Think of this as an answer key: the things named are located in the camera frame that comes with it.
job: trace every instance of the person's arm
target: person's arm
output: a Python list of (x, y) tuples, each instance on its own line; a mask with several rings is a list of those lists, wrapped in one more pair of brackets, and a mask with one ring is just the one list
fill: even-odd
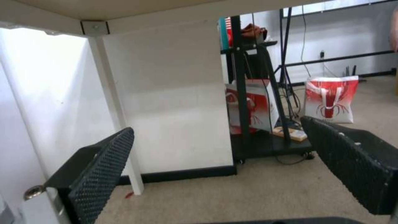
[(398, 52), (398, 7), (392, 13), (390, 44), (393, 51)]

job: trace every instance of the teal object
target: teal object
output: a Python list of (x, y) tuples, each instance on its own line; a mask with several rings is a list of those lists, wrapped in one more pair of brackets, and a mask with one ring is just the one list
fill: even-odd
[(225, 18), (219, 19), (219, 26), (220, 26), (220, 38), (221, 38), (221, 50), (226, 50), (229, 48), (229, 44), (228, 44), (228, 35), (226, 33)]

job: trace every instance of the shopping bag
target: shopping bag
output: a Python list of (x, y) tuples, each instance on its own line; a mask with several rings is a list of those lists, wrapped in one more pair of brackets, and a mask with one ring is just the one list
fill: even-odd
[[(268, 102), (265, 88), (269, 93), (270, 102)], [(269, 80), (265, 79), (264, 82), (261, 79), (246, 80), (246, 99), (251, 131), (255, 131), (255, 129), (271, 131), (275, 127), (279, 113)], [(235, 84), (226, 84), (226, 101), (231, 133), (238, 134), (240, 133), (240, 118), (238, 92)]]
[(358, 76), (308, 79), (305, 115), (333, 123), (353, 123), (351, 102), (357, 87)]

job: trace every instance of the black metal frame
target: black metal frame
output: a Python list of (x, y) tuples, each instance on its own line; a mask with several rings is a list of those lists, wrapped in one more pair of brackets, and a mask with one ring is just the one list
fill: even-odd
[[(342, 8), (336, 8), (336, 9), (329, 9), (329, 10), (323, 10), (323, 11), (319, 11), (319, 12), (310, 12), (310, 13), (304, 13), (305, 15), (313, 15), (313, 14), (320, 14), (320, 13), (325, 13), (325, 12), (333, 12), (333, 11), (338, 11), (338, 10), (344, 10), (344, 9), (350, 9), (350, 8), (356, 8), (356, 7), (361, 7), (361, 6), (370, 6), (370, 5), (376, 5), (376, 4), (380, 4), (380, 3), (386, 3), (386, 2), (395, 2), (398, 0), (385, 0), (383, 2), (370, 2), (370, 3), (366, 3), (366, 4), (360, 4), (360, 5), (356, 5), (356, 6), (347, 6), (347, 7), (342, 7)], [(299, 17), (302, 16), (300, 15), (294, 15), (291, 17)], [(287, 18), (287, 16), (284, 16), (283, 11), (282, 11), (282, 17), (283, 18)]]
[[(350, 55), (350, 56), (343, 56), (343, 57), (335, 57), (335, 58), (320, 59), (320, 60), (313, 60), (313, 61), (303, 61), (303, 62), (286, 64), (284, 59), (286, 59), (286, 50), (287, 50), (286, 48), (287, 48), (287, 41), (288, 41), (288, 37), (289, 37), (290, 20), (291, 20), (291, 18), (292, 18), (292, 15), (291, 15), (291, 7), (290, 7), (288, 16), (286, 17), (287, 23), (286, 23), (286, 32), (285, 32), (285, 44), (284, 44), (284, 46), (282, 46), (282, 44), (281, 44), (282, 63), (275, 70), (275, 73), (276, 73), (279, 69), (281, 69), (281, 76), (279, 78), (279, 84), (280, 85), (283, 85), (284, 77), (287, 77), (289, 85), (291, 86), (289, 74), (287, 73), (287, 69), (286, 69), (287, 67), (293, 67), (293, 66), (299, 66), (299, 65), (309, 65), (309, 64), (323, 63), (323, 62), (328, 62), (328, 61), (339, 61), (339, 60), (345, 60), (345, 59), (352, 59), (352, 58), (360, 58), (360, 57), (368, 57), (368, 56), (375, 56), (375, 55), (383, 55), (383, 54), (394, 53), (394, 51), (378, 51), (378, 52), (365, 53), (365, 54), (359, 54), (359, 55)], [(282, 31), (283, 30), (283, 19), (284, 19), (284, 17), (283, 17), (283, 9), (280, 9), (279, 10), (279, 28), (280, 28), (281, 43), (283, 42), (283, 31)]]
[[(231, 28), (233, 36), (233, 48), (221, 51), (227, 57), (228, 74), (230, 82), (236, 79), (236, 87), (238, 92), (239, 103), (239, 119), (242, 134), (231, 135), (232, 154), (234, 160), (245, 160), (248, 158), (266, 157), (274, 155), (302, 154), (312, 151), (311, 144), (308, 140), (297, 143), (292, 142), (288, 130), (288, 120), (283, 111), (282, 101), (279, 95), (278, 83), (275, 74), (270, 68), (269, 80), (273, 88), (276, 107), (279, 112), (279, 119), (285, 134), (284, 138), (274, 136), (269, 132), (258, 131), (250, 133), (249, 112), (246, 106), (246, 81), (245, 81), (245, 64), (244, 52), (250, 49), (256, 49), (255, 46), (243, 45), (240, 16), (231, 17)], [(265, 50), (263, 59), (267, 63), (271, 63), (268, 52)]]

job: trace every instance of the desk leg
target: desk leg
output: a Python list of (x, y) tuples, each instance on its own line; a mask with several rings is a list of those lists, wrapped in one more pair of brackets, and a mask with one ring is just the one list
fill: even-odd
[[(111, 114), (112, 123), (115, 131), (119, 131), (127, 127), (126, 120), (123, 114), (122, 105), (120, 103), (119, 95), (116, 90), (115, 81), (113, 79), (111, 66), (109, 64), (108, 55), (103, 43), (102, 37), (89, 37), (91, 51), (93, 53), (94, 62), (97, 67), (99, 80), (103, 93), (105, 95), (106, 104)], [(140, 195), (144, 191), (144, 185), (142, 183), (140, 166), (137, 160), (137, 156), (133, 149), (130, 152), (129, 159), (126, 163), (126, 170), (128, 171), (131, 186), (135, 195)]]

